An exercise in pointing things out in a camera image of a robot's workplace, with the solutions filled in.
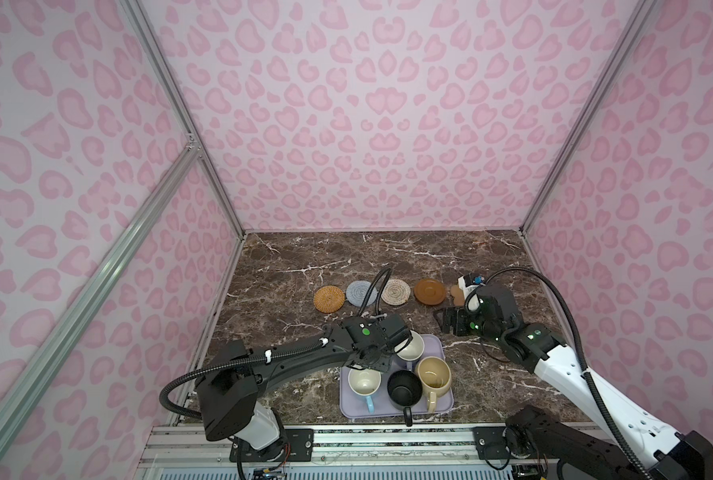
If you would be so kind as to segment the cork paw shaped coaster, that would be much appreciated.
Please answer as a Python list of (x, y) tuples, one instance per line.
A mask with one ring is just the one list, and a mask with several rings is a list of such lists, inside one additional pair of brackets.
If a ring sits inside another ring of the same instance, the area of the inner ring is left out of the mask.
[(462, 290), (462, 288), (460, 288), (460, 286), (453, 285), (450, 288), (450, 294), (453, 298), (454, 306), (461, 307), (465, 305), (466, 293)]

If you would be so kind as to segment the grey blue round coaster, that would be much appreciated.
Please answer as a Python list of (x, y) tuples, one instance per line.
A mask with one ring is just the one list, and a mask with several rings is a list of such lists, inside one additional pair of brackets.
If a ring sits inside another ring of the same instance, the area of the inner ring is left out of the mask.
[[(348, 287), (346, 288), (346, 300), (356, 307), (362, 307), (370, 287), (371, 282), (367, 280), (356, 280), (351, 284), (348, 284)], [(376, 302), (377, 297), (378, 289), (374, 287), (371, 290), (371, 295), (366, 306), (370, 307), (373, 305)]]

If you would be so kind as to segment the white woven round coaster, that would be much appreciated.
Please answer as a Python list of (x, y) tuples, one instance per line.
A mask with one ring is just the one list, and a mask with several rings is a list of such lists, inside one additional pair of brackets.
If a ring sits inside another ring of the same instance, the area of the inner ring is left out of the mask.
[(392, 278), (383, 289), (381, 298), (387, 305), (398, 307), (405, 305), (410, 300), (411, 294), (412, 289), (406, 281)]

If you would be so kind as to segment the orange woven rattan coaster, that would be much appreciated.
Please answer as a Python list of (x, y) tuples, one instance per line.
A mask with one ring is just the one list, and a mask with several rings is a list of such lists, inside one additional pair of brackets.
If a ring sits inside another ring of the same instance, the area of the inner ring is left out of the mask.
[(324, 314), (337, 312), (344, 306), (344, 302), (346, 294), (336, 286), (324, 286), (314, 294), (314, 308)]

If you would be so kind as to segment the brown wooden round coaster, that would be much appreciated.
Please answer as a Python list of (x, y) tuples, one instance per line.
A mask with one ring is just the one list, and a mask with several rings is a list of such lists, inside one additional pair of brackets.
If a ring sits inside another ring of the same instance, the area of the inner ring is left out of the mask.
[(446, 300), (447, 290), (442, 282), (426, 278), (415, 285), (414, 296), (418, 302), (426, 306), (437, 306)]

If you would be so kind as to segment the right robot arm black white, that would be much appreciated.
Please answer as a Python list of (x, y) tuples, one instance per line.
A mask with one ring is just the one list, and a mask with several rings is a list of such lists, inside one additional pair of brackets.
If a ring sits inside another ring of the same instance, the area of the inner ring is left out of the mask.
[(508, 362), (553, 386), (610, 438), (576, 430), (526, 406), (506, 421), (512, 454), (544, 453), (597, 479), (713, 479), (713, 446), (682, 433), (598, 376), (579, 346), (542, 323), (528, 323), (514, 295), (479, 284), (463, 305), (435, 312), (442, 332), (495, 344)]

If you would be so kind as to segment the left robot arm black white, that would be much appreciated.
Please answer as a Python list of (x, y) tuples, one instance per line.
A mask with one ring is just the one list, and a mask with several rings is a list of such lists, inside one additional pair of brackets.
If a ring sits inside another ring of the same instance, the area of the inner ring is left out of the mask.
[(164, 409), (200, 420), (206, 440), (240, 440), (261, 452), (282, 444), (284, 425), (258, 400), (288, 382), (330, 368), (356, 367), (385, 373), (399, 347), (412, 340), (397, 314), (349, 317), (290, 344), (248, 349), (232, 341), (208, 366), (166, 384)]

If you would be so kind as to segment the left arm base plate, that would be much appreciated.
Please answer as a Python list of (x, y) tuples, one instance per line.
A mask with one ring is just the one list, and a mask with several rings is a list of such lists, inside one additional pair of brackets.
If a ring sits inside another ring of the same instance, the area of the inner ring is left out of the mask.
[(314, 446), (314, 430), (308, 428), (286, 429), (280, 438), (269, 446), (256, 450), (248, 442), (242, 442), (242, 447), (234, 446), (230, 452), (230, 461), (236, 462), (238, 454), (242, 454), (242, 462), (280, 463), (309, 462), (312, 459)]

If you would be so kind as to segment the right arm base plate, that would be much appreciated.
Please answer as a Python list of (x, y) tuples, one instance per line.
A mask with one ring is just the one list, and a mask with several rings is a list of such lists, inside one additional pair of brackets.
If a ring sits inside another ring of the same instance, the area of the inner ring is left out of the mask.
[(540, 450), (526, 433), (511, 426), (474, 427), (473, 434), (480, 460), (517, 461), (546, 458), (546, 452)]

